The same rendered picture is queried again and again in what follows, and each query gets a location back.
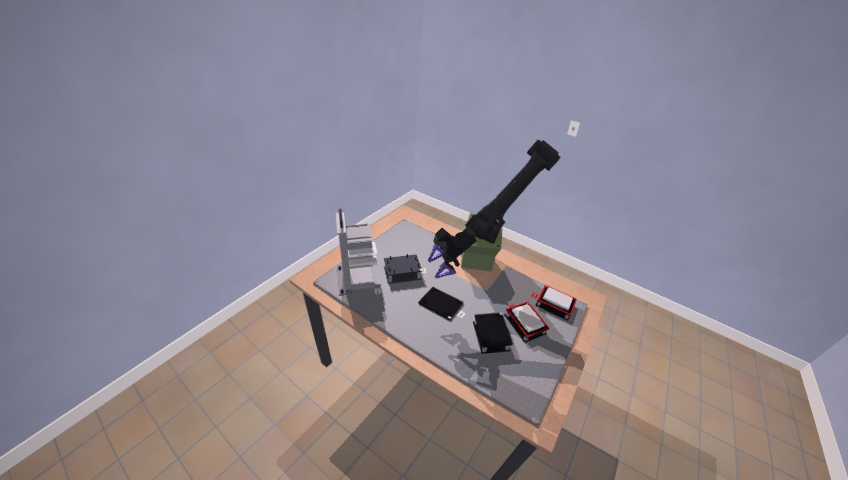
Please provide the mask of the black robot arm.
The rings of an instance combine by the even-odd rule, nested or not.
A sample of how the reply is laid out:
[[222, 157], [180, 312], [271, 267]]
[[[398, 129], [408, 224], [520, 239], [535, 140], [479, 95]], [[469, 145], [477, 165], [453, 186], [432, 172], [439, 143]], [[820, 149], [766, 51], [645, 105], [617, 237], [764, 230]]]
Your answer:
[[[549, 171], [557, 163], [561, 158], [558, 153], [547, 142], [538, 139], [527, 152], [531, 156], [528, 163], [493, 201], [484, 206], [481, 211], [465, 224], [466, 229], [463, 232], [457, 233], [454, 237], [445, 229], [441, 228], [435, 233], [434, 244], [436, 246], [444, 246], [448, 255], [455, 258], [463, 251], [462, 248], [466, 247], [465, 249], [468, 249], [476, 242], [475, 237], [478, 237], [480, 240], [484, 237], [483, 240], [492, 244], [495, 243], [500, 229], [505, 223], [502, 218], [508, 207], [514, 203], [531, 181], [539, 174], [539, 170], [547, 169]], [[509, 204], [507, 205], [507, 203]]]

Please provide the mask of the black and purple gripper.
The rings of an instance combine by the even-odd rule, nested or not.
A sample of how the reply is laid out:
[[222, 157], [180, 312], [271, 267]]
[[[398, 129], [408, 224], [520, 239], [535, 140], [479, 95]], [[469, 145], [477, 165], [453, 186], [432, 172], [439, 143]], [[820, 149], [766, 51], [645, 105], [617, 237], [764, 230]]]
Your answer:
[[[451, 262], [453, 261], [453, 262], [455, 263], [454, 265], [455, 265], [456, 267], [458, 267], [460, 264], [459, 264], [459, 262], [458, 262], [458, 260], [457, 260], [457, 257], [459, 257], [459, 256], [460, 256], [460, 255], [461, 255], [464, 251], [466, 251], [466, 249], [465, 249], [465, 248], [462, 248], [462, 249], [463, 249], [463, 251], [462, 251], [462, 252], [460, 252], [460, 253], [459, 253], [459, 254], [458, 254], [455, 258], [452, 258], [450, 255], [448, 255], [448, 253], [447, 253], [447, 251], [446, 251], [446, 249], [445, 249], [445, 247], [444, 247], [444, 246], [436, 246], [436, 245], [434, 244], [433, 249], [432, 249], [432, 252], [431, 252], [431, 254], [430, 254], [430, 256], [429, 256], [428, 262], [432, 262], [432, 261], [434, 261], [434, 260], [436, 260], [436, 259], [438, 259], [438, 258], [440, 258], [440, 257], [443, 257], [443, 259], [444, 259], [444, 261], [445, 261], [445, 262], [442, 264], [442, 266], [440, 267], [440, 269], [438, 270], [438, 272], [436, 273], [436, 275], [434, 276], [435, 278], [440, 278], [440, 277], [443, 277], [443, 276], [456, 274], [456, 271], [455, 271], [454, 267], [453, 267], [451, 264], [449, 264], [449, 262], [451, 263]], [[434, 258], [432, 258], [436, 250], [438, 250], [440, 253], [439, 253], [438, 255], [436, 255]], [[432, 258], [432, 259], [431, 259], [431, 258]], [[441, 273], [443, 270], [445, 270], [445, 269], [448, 269], [449, 271], [448, 271], [448, 272], [445, 272], [445, 273], [443, 273], [443, 274], [440, 274], [440, 273]], [[439, 275], [439, 274], [440, 274], [440, 275]]]

